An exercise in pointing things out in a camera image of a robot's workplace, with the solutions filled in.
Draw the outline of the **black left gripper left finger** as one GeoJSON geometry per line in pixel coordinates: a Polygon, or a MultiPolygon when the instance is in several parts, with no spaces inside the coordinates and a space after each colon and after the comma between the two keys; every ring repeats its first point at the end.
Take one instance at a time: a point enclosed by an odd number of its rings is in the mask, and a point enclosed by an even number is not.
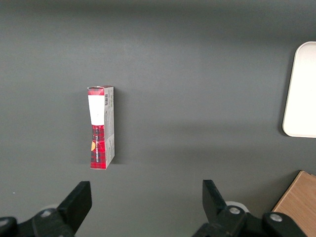
{"type": "Polygon", "coordinates": [[[91,184],[81,181],[56,207],[46,208],[29,220],[17,223],[1,217],[2,237],[74,237],[92,207],[91,184]]]}

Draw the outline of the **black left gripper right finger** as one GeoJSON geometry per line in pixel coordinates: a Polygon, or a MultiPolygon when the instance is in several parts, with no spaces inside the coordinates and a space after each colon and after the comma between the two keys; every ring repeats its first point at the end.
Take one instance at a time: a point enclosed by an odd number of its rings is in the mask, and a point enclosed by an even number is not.
{"type": "Polygon", "coordinates": [[[266,212],[257,218],[237,205],[227,205],[212,180],[202,182],[202,205],[208,219],[195,237],[305,237],[289,216],[266,212]]]}

